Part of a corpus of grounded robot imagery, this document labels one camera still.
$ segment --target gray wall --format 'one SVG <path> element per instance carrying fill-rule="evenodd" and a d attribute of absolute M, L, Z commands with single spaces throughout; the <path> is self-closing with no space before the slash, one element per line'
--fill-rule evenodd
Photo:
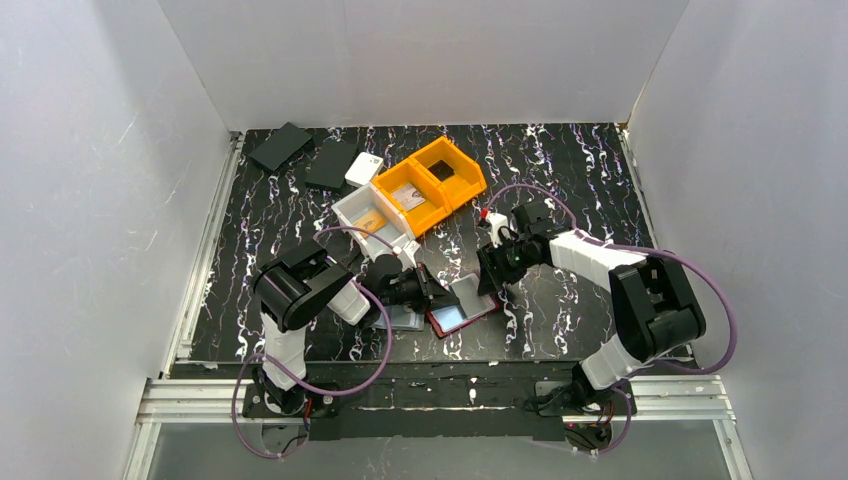
<path fill-rule="evenodd" d="M 758 478 L 848 467 L 846 45 L 845 2 L 692 0 L 631 121 L 661 245 L 739 310 L 722 376 Z"/>
<path fill-rule="evenodd" d="M 120 477 L 228 147 L 155 0 L 61 3 L 0 15 L 3 478 Z"/>
<path fill-rule="evenodd" d="M 688 0 L 160 0 L 231 130 L 623 122 Z"/>

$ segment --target black square object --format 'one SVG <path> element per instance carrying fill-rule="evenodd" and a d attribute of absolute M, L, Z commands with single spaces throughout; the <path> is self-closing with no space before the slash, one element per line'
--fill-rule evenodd
<path fill-rule="evenodd" d="M 306 175 L 306 186 L 339 193 L 345 185 L 345 173 L 357 153 L 359 147 L 351 143 L 324 142 Z"/>
<path fill-rule="evenodd" d="M 439 160 L 427 170 L 430 170 L 430 173 L 432 173 L 433 176 L 438 178 L 441 182 L 444 182 L 445 180 L 453 176 L 453 168 L 451 168 L 450 165 L 445 163 L 444 160 Z"/>
<path fill-rule="evenodd" d="M 289 122 L 274 132 L 247 156 L 262 169 L 273 173 L 280 165 L 312 140 L 312 135 Z"/>

